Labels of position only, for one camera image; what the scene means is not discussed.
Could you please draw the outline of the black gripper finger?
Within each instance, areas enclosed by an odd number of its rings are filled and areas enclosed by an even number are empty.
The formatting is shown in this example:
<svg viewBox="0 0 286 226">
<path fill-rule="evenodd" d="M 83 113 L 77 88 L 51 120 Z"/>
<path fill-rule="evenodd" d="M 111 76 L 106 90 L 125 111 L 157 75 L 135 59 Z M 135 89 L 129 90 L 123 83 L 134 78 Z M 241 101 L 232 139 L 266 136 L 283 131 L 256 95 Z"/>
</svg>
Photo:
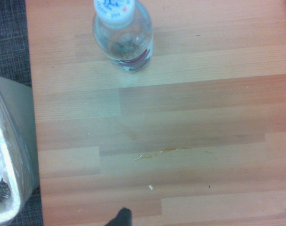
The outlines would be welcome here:
<svg viewBox="0 0 286 226">
<path fill-rule="evenodd" d="M 132 211 L 123 207 L 105 226 L 132 226 Z"/>
</svg>

